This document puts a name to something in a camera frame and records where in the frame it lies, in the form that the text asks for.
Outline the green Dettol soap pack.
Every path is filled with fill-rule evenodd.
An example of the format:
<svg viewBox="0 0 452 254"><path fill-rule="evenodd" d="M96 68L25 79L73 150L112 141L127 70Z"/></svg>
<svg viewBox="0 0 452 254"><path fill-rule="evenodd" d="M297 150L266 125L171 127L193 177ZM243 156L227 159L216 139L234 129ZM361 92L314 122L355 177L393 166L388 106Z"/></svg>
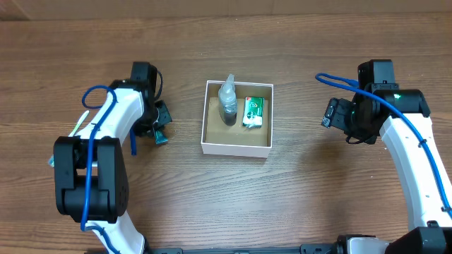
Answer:
<svg viewBox="0 0 452 254"><path fill-rule="evenodd" d="M260 128L263 125L263 110L265 99L263 97L245 97L244 117L242 125L246 128Z"/></svg>

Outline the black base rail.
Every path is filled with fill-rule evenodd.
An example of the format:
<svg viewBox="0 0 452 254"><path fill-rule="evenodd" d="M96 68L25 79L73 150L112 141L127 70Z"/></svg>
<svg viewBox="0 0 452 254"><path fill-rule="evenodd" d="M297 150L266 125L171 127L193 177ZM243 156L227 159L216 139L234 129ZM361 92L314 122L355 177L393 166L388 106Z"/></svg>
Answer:
<svg viewBox="0 0 452 254"><path fill-rule="evenodd" d="M209 248L184 250L182 248L150 248L147 254L322 254L333 253L331 243L307 243L299 247L266 247L266 248Z"/></svg>

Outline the pink cardboard box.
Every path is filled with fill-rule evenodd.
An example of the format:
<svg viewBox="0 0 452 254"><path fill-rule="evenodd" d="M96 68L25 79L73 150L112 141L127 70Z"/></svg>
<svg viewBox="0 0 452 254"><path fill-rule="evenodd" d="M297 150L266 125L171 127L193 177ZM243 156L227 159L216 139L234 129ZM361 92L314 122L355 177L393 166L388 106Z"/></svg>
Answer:
<svg viewBox="0 0 452 254"><path fill-rule="evenodd" d="M237 122L233 126L226 125L220 117L218 90L221 85L220 80L206 82L201 127L203 153L267 158L273 147L273 85L235 83L239 110ZM242 125L246 97L264 98L263 125L260 128L246 128Z"/></svg>

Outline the Colgate toothpaste tube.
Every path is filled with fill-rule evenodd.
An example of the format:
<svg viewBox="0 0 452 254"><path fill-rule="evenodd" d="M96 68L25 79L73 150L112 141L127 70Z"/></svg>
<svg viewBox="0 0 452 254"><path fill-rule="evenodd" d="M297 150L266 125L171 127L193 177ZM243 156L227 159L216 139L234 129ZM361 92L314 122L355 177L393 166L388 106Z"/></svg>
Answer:
<svg viewBox="0 0 452 254"><path fill-rule="evenodd" d="M155 143L157 145L164 145L168 142L167 137L161 130L156 130L154 133Z"/></svg>

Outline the clear foam pump bottle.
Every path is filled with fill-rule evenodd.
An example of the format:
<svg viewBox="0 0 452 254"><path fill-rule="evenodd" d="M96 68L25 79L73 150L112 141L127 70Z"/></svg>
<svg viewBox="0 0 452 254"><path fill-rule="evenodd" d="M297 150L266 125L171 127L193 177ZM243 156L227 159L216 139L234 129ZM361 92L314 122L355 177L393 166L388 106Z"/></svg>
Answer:
<svg viewBox="0 0 452 254"><path fill-rule="evenodd" d="M238 102L234 85L234 74L229 74L227 80L218 91L220 116L227 126L235 125L237 121Z"/></svg>

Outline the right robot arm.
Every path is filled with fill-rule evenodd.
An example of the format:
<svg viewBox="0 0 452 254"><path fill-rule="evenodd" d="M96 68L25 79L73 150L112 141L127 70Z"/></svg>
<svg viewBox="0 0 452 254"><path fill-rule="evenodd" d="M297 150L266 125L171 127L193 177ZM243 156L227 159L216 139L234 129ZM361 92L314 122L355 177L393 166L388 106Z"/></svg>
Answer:
<svg viewBox="0 0 452 254"><path fill-rule="evenodd" d="M331 253L450 253L451 182L433 135L430 110L419 90L354 89L353 100L330 99L322 119L357 144L381 138L403 189L409 231L388 242L375 236L342 235Z"/></svg>

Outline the blue disposable razor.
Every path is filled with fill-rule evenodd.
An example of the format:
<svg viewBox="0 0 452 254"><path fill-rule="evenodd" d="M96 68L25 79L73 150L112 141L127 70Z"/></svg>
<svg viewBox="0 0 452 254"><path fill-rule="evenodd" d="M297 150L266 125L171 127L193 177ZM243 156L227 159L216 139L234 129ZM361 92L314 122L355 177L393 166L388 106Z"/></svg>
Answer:
<svg viewBox="0 0 452 254"><path fill-rule="evenodd" d="M133 129L131 129L129 132L129 139L130 139L130 145L131 145L131 155L136 156L137 155L136 135L135 135Z"/></svg>

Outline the white green toothbrush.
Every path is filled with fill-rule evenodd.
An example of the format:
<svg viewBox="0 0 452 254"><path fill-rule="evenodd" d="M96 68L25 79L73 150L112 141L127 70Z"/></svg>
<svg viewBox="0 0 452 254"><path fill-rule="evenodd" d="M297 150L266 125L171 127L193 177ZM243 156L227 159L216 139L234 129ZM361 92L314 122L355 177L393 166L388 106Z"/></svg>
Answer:
<svg viewBox="0 0 452 254"><path fill-rule="evenodd" d="M73 137L76 133L77 130L81 127L82 123L85 121L85 119L87 118L87 116L89 115L90 111L86 110L85 112L82 113L82 115L80 116L80 118L78 119L76 125L74 126L73 130L69 133L69 137ZM52 155L49 158L48 164L51 167L54 167L54 155Z"/></svg>

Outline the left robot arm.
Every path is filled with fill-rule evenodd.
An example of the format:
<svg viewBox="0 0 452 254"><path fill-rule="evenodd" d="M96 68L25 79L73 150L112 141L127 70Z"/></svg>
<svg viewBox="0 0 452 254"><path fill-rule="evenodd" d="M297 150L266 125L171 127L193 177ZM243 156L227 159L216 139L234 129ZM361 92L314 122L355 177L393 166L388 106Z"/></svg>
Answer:
<svg viewBox="0 0 452 254"><path fill-rule="evenodd" d="M168 139L163 133L171 116L160 99L162 86L151 78L116 80L106 91L105 103L82 130L57 138L50 164L54 168L56 206L60 214L93 232L107 253L150 253L126 211L129 182L122 145L136 138Z"/></svg>

